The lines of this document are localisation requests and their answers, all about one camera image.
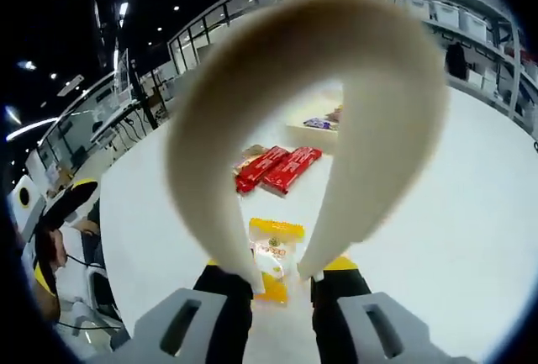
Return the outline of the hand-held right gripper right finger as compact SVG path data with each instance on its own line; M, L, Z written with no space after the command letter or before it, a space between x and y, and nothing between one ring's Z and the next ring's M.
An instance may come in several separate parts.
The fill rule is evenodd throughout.
M322 363L458 363L428 326L386 293L372 293L357 264L335 258L311 280L312 325Z

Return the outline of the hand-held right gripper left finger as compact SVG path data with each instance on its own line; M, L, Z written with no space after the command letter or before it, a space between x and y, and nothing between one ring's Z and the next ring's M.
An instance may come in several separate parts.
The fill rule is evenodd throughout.
M144 314L132 337L100 363L241 363L252 324L251 285L207 265Z

